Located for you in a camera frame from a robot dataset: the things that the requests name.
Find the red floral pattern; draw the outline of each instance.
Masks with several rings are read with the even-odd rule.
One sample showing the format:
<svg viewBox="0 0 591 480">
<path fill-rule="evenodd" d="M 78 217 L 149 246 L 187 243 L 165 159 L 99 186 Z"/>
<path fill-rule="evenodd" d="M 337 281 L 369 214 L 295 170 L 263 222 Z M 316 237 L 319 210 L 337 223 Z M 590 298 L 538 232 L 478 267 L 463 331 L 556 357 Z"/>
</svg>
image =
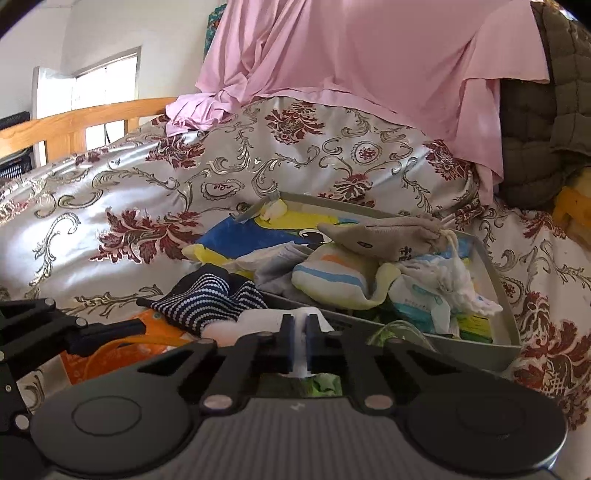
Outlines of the red floral pattern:
<svg viewBox="0 0 591 480">
<path fill-rule="evenodd" d="M 138 210 L 125 210 L 119 217 L 107 209 L 106 215 L 111 231 L 99 235 L 99 253 L 91 260 L 109 258 L 117 263 L 125 257 L 149 264 L 159 251 L 173 260 L 183 260 L 181 249 L 198 240 L 203 231 L 197 212 L 168 213 L 156 220 L 140 217 Z"/>
<path fill-rule="evenodd" d="M 474 198 L 470 203 L 464 205 L 454 213 L 456 229 L 464 231 L 466 227 L 472 224 L 474 218 L 486 212 L 486 208 L 480 204 L 478 197 Z"/>
<path fill-rule="evenodd" d="M 520 216 L 525 224 L 525 231 L 523 232 L 525 238 L 535 237 L 544 227 L 550 230 L 552 235 L 558 238 L 566 238 L 564 230 L 554 224 L 552 216 L 547 212 L 536 212 L 533 218 L 528 218 L 526 213 L 522 213 Z"/>
<path fill-rule="evenodd" d="M 166 161 L 174 169 L 192 168 L 197 166 L 197 158 L 205 153 L 201 142 L 187 145 L 182 135 L 166 137 L 148 152 L 146 161 Z"/>
<path fill-rule="evenodd" d="M 503 288 L 505 289 L 505 293 L 509 298 L 512 298 L 515 295 L 515 287 L 506 281 L 503 282 Z"/>
<path fill-rule="evenodd" d="M 470 164 L 458 158 L 453 158 L 443 140 L 433 140 L 423 144 L 430 152 L 426 158 L 435 172 L 441 175 L 445 181 L 467 179 L 470 172 Z"/>
<path fill-rule="evenodd" d="M 361 150 L 359 150 L 358 154 L 364 160 L 370 160 L 376 156 L 375 150 L 373 150 L 369 147 L 362 148 Z"/>
<path fill-rule="evenodd" d="M 370 208 L 375 207 L 374 200 L 366 200 L 366 193 L 373 186 L 373 182 L 363 173 L 356 173 L 349 177 L 338 180 L 329 192 L 319 193 L 318 197 L 341 202 L 351 202 Z"/>
<path fill-rule="evenodd" d="M 157 127 L 162 124 L 167 124 L 168 122 L 170 122 L 170 118 L 168 118 L 168 115 L 166 114 L 157 116 L 156 118 L 152 119 L 152 125 L 154 127 Z"/>
<path fill-rule="evenodd" d="M 306 133 L 321 135 L 324 123 L 318 122 L 313 103 L 294 102 L 290 108 L 281 112 L 276 109 L 265 117 L 267 126 L 279 143 L 296 144 L 303 140 Z"/>
<path fill-rule="evenodd" d="M 102 148 L 97 148 L 95 150 L 90 150 L 82 155 L 78 155 L 76 157 L 76 161 L 74 162 L 76 164 L 76 167 L 78 165 L 82 165 L 83 163 L 96 163 L 99 160 L 101 160 L 101 155 L 104 153 L 108 153 L 109 152 L 109 148 L 108 147 L 102 147 Z"/>
<path fill-rule="evenodd" d="M 568 320 L 551 322 L 548 297 L 539 292 L 527 294 L 516 321 L 525 343 L 516 382 L 555 398 L 576 429 L 586 420 L 591 397 L 591 333 L 579 336 Z"/>
</svg>

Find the floral bedspread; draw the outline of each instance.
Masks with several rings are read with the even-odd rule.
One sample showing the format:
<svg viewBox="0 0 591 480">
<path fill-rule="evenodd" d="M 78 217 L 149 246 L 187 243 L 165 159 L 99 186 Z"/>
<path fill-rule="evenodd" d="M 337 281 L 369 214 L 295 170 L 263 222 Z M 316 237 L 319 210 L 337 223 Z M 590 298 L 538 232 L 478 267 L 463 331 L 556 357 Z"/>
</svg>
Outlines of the floral bedspread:
<svg viewBox="0 0 591 480">
<path fill-rule="evenodd" d="M 525 346 L 509 374 L 568 418 L 557 472 L 591 475 L 591 259 L 548 214 L 481 206 L 473 166 L 441 141 L 351 109 L 272 98 L 176 137 L 166 121 L 0 187 L 0 298 L 52 297 L 90 322 L 130 318 L 137 298 L 192 270 L 184 246 L 277 189 L 451 218 L 482 238 L 511 299 Z M 20 389 L 34 410 L 67 385 L 56 358 Z"/>
</svg>

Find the wooden headboard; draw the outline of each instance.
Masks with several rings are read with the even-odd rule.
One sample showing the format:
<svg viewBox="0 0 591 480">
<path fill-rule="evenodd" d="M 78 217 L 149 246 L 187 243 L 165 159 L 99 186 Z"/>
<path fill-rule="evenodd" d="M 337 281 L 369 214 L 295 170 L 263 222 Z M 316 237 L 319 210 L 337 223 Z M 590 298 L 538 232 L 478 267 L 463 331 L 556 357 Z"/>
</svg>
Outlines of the wooden headboard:
<svg viewBox="0 0 591 480">
<path fill-rule="evenodd" d="M 93 106 L 59 115 L 31 120 L 0 130 L 0 158 L 7 157 L 39 142 L 46 143 L 47 161 L 82 153 L 86 148 L 86 128 L 125 121 L 125 133 L 139 127 L 143 116 L 161 115 L 176 98 L 150 98 L 132 102 Z"/>
</svg>

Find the metal screw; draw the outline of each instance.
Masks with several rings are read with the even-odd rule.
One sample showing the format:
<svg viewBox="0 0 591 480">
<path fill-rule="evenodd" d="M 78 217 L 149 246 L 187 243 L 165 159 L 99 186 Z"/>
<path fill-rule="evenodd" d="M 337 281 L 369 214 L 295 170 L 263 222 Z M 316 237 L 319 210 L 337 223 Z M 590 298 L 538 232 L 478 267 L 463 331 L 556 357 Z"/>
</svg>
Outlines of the metal screw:
<svg viewBox="0 0 591 480">
<path fill-rule="evenodd" d="M 209 410 L 227 410 L 232 403 L 232 399 L 227 395 L 210 395 L 203 400 L 203 406 Z"/>
<path fill-rule="evenodd" d="M 365 406 L 372 410 L 388 410 L 394 401 L 386 395 L 370 395 L 365 399 Z"/>
<path fill-rule="evenodd" d="M 29 419 L 24 415 L 17 415 L 14 419 L 14 424 L 19 428 L 19 430 L 27 430 L 29 428 Z"/>
</svg>

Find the pink cloth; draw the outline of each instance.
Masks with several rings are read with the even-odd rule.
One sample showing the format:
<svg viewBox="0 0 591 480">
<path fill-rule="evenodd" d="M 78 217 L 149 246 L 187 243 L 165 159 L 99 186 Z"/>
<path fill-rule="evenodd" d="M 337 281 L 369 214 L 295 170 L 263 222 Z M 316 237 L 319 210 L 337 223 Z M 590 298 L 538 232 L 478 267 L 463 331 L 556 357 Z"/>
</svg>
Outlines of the pink cloth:
<svg viewBox="0 0 591 480">
<path fill-rule="evenodd" d="M 230 0 L 168 135 L 207 130 L 255 97 L 369 112 L 444 140 L 503 177 L 500 78 L 548 80 L 529 0 Z"/>
</svg>

